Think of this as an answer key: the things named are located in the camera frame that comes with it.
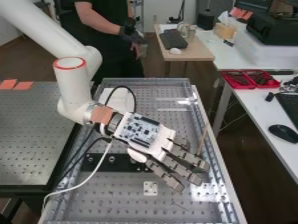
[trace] transparent tabletop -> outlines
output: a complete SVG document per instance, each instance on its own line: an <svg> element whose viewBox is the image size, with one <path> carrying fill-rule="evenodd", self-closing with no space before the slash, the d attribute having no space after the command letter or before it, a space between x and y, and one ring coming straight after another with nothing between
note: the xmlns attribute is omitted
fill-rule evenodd
<svg viewBox="0 0 298 224"><path fill-rule="evenodd" d="M205 122L189 80L105 79L94 98L98 99L103 88L118 85L134 91L137 113L177 130L189 139L195 153ZM81 130L73 151L85 133L88 128ZM103 149L105 144L98 143L91 152L102 153ZM126 153L125 145L114 142L110 153ZM207 174L199 174L203 179L199 187L181 180L186 186L183 193L177 193L151 173L97 172L81 188L52 198L42 216L44 223L239 223L209 136L202 158L211 169ZM58 189L85 180L90 173L82 172L80 166L69 174L69 183L61 184ZM154 196L143 194L146 181L157 183Z"/></svg>

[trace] person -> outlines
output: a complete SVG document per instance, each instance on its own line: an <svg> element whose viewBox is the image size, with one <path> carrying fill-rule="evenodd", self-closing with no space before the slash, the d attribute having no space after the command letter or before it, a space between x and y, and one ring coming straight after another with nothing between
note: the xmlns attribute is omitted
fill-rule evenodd
<svg viewBox="0 0 298 224"><path fill-rule="evenodd" d="M143 39L134 29L129 0L62 0L61 6L70 9L60 15L62 28L102 55L94 83L98 85L106 77L143 77L139 60Z"/></svg>

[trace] robotic hand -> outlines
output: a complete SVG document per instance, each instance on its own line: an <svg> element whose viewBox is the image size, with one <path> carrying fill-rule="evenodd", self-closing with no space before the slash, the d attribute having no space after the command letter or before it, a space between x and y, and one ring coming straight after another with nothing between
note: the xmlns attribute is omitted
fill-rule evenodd
<svg viewBox="0 0 298 224"><path fill-rule="evenodd" d="M127 18L123 26L119 28L119 37L131 43L146 44L146 40L143 39L143 35L135 30L135 20L133 18Z"/></svg>
<svg viewBox="0 0 298 224"><path fill-rule="evenodd" d="M185 187L171 171L194 185L202 184L202 179L187 167L193 166L207 172L210 165L187 152L189 141L174 130L139 114L114 113L105 131L129 145L130 157L145 163L175 191L182 192Z"/></svg>

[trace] red object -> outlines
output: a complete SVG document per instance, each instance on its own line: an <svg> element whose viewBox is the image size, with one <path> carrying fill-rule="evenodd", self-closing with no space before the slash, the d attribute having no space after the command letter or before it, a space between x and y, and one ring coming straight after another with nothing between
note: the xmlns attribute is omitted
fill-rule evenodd
<svg viewBox="0 0 298 224"><path fill-rule="evenodd" d="M237 10L238 10L238 8L237 8L237 7L234 7L234 8L231 9L231 11L230 11L230 15L231 15L231 16L234 16L234 14L235 14Z"/></svg>
<svg viewBox="0 0 298 224"><path fill-rule="evenodd" d="M262 70L246 70L243 71L248 78L254 81L255 87L259 89L274 89L280 87L280 83L272 78L272 76Z"/></svg>
<svg viewBox="0 0 298 224"><path fill-rule="evenodd" d="M226 82L230 84L233 89L254 89L255 83L244 74L243 71L231 70L231 71L222 71L221 75Z"/></svg>
<svg viewBox="0 0 298 224"><path fill-rule="evenodd" d="M18 82L13 90L29 90L33 82Z"/></svg>
<svg viewBox="0 0 298 224"><path fill-rule="evenodd" d="M53 62L53 67L57 68L57 69L61 69L61 70L73 70L73 69L81 68L82 66L86 65L86 61L85 61L84 58L80 58L80 57L74 57L74 58L78 58L78 59L81 59L81 61L82 61L81 64L80 64L78 66L74 66L74 67L61 67L61 66L58 66L58 61L60 61L61 59L64 59L64 58L60 58L60 59L57 59L57 60Z"/></svg>
<svg viewBox="0 0 298 224"><path fill-rule="evenodd" d="M244 15L244 13L246 13L246 10L240 10L239 9L239 12L238 12L238 14L235 15L235 18L242 18L243 17L243 15Z"/></svg>
<svg viewBox="0 0 298 224"><path fill-rule="evenodd" d="M252 15L252 12L247 12L247 13L242 16L242 19L248 20L250 17L251 17L251 15Z"/></svg>
<svg viewBox="0 0 298 224"><path fill-rule="evenodd" d="M222 71L221 76L233 89L274 89L280 83L262 70L230 70Z"/></svg>
<svg viewBox="0 0 298 224"><path fill-rule="evenodd" d="M4 80L2 83L0 84L0 90L9 90L13 88L13 86L16 85L16 79L10 79L10 80Z"/></svg>

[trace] table leg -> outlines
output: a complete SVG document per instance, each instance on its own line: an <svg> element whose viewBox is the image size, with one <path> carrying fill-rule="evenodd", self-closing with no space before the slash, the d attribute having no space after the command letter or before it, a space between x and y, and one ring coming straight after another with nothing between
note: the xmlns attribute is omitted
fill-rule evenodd
<svg viewBox="0 0 298 224"><path fill-rule="evenodd" d="M165 77L170 77L170 62L165 61Z"/></svg>
<svg viewBox="0 0 298 224"><path fill-rule="evenodd" d="M183 63L183 77L186 77L187 72L187 61Z"/></svg>
<svg viewBox="0 0 298 224"><path fill-rule="evenodd" d="M218 133L219 133L219 130L221 130L221 124L222 124L222 121L223 121L226 108L227 108L229 101L230 101L230 96L231 96L230 86L225 82L225 87L223 87L223 91L222 91L222 95L221 95L219 106L218 106L218 109L217 109L217 115L215 115L215 119L214 119L214 122L213 122L213 133L214 133L215 137L218 136Z"/></svg>
<svg viewBox="0 0 298 224"><path fill-rule="evenodd" d="M12 219L16 215L16 212L21 206L21 200L17 198L12 198L8 200L6 205L2 209L2 213L0 214L0 223L10 224Z"/></svg>

